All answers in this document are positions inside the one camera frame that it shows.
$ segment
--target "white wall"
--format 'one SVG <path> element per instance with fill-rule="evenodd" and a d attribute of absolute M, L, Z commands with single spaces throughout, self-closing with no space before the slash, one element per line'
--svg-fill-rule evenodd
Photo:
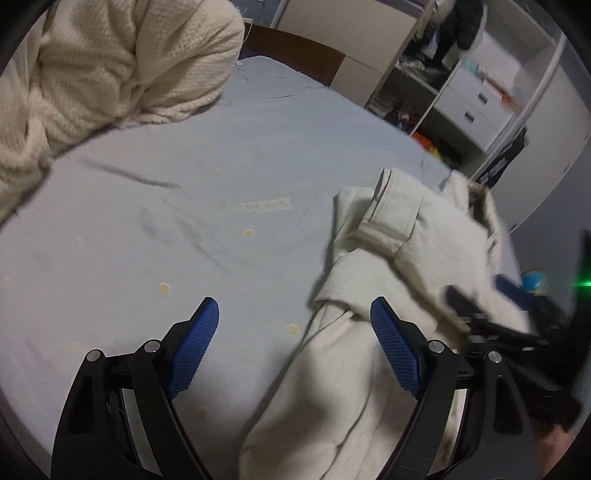
<path fill-rule="evenodd" d="M 526 125 L 529 146 L 492 189 L 497 210 L 511 229 L 554 190 L 587 143 L 591 116 L 562 66 Z"/>
<path fill-rule="evenodd" d="M 591 76 L 571 46 L 564 51 L 561 63 L 591 109 Z M 581 230 L 591 229 L 591 142 L 568 170 L 564 179 L 542 205 L 511 235 L 515 253 L 523 269 L 543 268 L 548 275 L 550 296 L 566 312 L 572 312 L 574 292 L 571 285 L 579 272 Z M 575 431 L 591 411 L 591 359 L 582 371 L 574 394 L 581 401 L 583 413 Z"/>
<path fill-rule="evenodd" d="M 290 0 L 278 28 L 385 72 L 415 23 L 376 0 Z"/>

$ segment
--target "wrinkled sheet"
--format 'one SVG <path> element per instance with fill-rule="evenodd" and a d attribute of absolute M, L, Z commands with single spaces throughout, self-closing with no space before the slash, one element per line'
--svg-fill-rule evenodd
<path fill-rule="evenodd" d="M 0 232 L 1 407 L 35 461 L 48 472 L 88 350 L 132 352 L 209 295 L 220 325 L 174 405 L 214 478 L 235 480 L 314 315 L 334 196 L 373 189 L 384 166 L 434 189 L 449 174 L 391 125 L 263 57 L 241 61 L 200 115 L 114 129 L 61 155 Z M 505 263 L 515 268 L 511 254 Z"/>

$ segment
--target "stain on sheet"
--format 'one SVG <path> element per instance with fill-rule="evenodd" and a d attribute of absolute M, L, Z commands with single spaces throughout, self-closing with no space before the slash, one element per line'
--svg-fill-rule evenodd
<path fill-rule="evenodd" d="M 207 420 L 209 418 L 209 410 L 205 407 L 197 407 L 196 414 L 199 420 Z"/>
<path fill-rule="evenodd" d="M 261 202 L 249 202 L 240 204 L 240 209 L 245 213 L 276 212 L 278 210 L 287 210 L 290 208 L 291 205 L 289 197 L 277 200 L 263 200 Z"/>
<path fill-rule="evenodd" d="M 66 352 L 68 353 L 86 353 L 88 351 L 90 351 L 90 347 L 84 345 L 84 343 L 66 342 Z"/>

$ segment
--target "white duvet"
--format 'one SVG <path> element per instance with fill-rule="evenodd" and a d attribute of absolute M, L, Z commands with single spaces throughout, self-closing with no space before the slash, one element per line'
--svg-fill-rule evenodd
<path fill-rule="evenodd" d="M 228 0 L 60 0 L 0 77 L 0 222 L 91 133 L 213 102 L 243 29 Z"/>
<path fill-rule="evenodd" d="M 527 331 L 522 312 L 492 284 L 500 231 L 490 195 L 484 223 L 470 214 L 465 177 L 434 193 L 399 170 L 376 190 L 339 192 L 333 266 L 322 307 L 275 396 L 245 440 L 242 480 L 371 480 L 399 441 L 415 401 L 398 385 L 369 324 L 384 296 L 427 339 L 457 348 L 465 325 L 445 305 L 446 286 L 475 297 L 491 318 Z M 445 466 L 459 428 L 456 396 L 433 470 Z"/>

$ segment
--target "shelf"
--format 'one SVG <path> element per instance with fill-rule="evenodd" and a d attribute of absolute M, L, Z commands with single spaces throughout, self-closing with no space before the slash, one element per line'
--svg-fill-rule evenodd
<path fill-rule="evenodd" d="M 555 41 L 560 38 L 561 30 L 552 16 L 538 3 L 538 0 L 513 0 Z"/>
<path fill-rule="evenodd" d="M 476 161 L 475 159 L 482 158 L 481 148 L 438 110 L 432 109 L 425 116 L 417 131 L 437 146 L 439 146 L 439 140 L 445 140 L 457 152 L 454 161 L 460 164 L 458 170 L 464 174 L 466 174 L 465 169 L 468 165 L 471 166 Z"/>
<path fill-rule="evenodd" d="M 513 0 L 486 0 L 486 30 L 521 63 L 556 42 Z"/>
<path fill-rule="evenodd" d="M 381 104 L 376 102 L 375 100 L 369 105 L 368 110 L 372 112 L 374 115 L 377 115 L 380 118 L 384 118 L 386 115 L 389 114 L 389 110 L 381 109 Z"/>
<path fill-rule="evenodd" d="M 437 93 L 438 93 L 437 89 L 435 87 L 432 87 L 431 85 L 429 85 L 427 83 L 426 79 L 421 76 L 420 72 L 403 68 L 398 64 L 398 62 L 396 62 L 396 65 L 394 66 L 394 68 L 397 69 L 399 72 L 402 72 L 403 74 L 405 74 L 407 77 L 412 78 L 415 82 L 417 82 L 423 88 L 427 89 L 433 95 L 437 95 Z"/>

